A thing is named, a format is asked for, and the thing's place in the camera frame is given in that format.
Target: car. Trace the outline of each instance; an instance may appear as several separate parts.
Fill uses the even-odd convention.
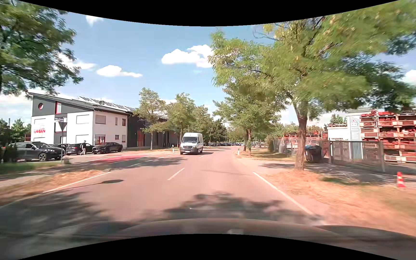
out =
[[[182,136],[179,153],[198,154],[203,153],[203,135],[201,133],[185,133]]]
[[[51,147],[46,143],[20,142],[11,145],[15,145],[17,148],[18,159],[25,159],[26,161],[39,160],[40,162],[61,159],[61,149]]]
[[[121,152],[123,145],[116,142],[106,142],[92,148],[93,154],[108,154],[109,152]]]
[[[68,147],[65,150],[65,153],[67,155],[79,155],[81,153],[81,144],[82,143],[73,143],[71,145],[68,145]],[[86,153],[92,153],[92,148],[94,146],[86,143]]]
[[[69,146],[69,144],[67,143],[62,143],[62,144],[50,144],[50,147],[57,147],[57,148],[61,148],[64,150],[64,153],[66,153],[66,148]]]

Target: black car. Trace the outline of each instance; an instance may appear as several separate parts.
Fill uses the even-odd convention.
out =
[[[116,142],[107,142],[92,148],[93,154],[107,154],[109,152],[121,152],[123,145]]]
[[[49,161],[51,159],[61,159],[61,149],[51,147],[42,142],[21,142],[11,144],[17,148],[18,159],[27,161],[39,160],[40,162]]]
[[[57,147],[57,148],[61,148],[64,150],[64,153],[66,152],[66,148],[69,146],[69,144],[67,143],[62,143],[62,144],[50,144],[50,147]]]
[[[79,155],[82,152],[81,144],[82,143],[74,143],[74,144],[68,145],[68,147],[65,150],[65,153],[67,155]],[[93,147],[94,146],[86,143],[86,153],[92,153],[92,148]]]

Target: man walking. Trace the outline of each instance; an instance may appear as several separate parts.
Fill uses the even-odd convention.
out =
[[[79,155],[86,155],[86,140],[81,144],[81,153]]]

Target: orange and white traffic cone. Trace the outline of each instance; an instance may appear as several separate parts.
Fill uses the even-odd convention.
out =
[[[397,187],[405,188],[404,178],[402,178],[402,172],[397,172]]]

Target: red window frame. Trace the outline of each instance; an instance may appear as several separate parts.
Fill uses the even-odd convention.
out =
[[[58,102],[58,101],[55,102],[55,113],[56,114],[62,113],[62,103],[61,102]]]

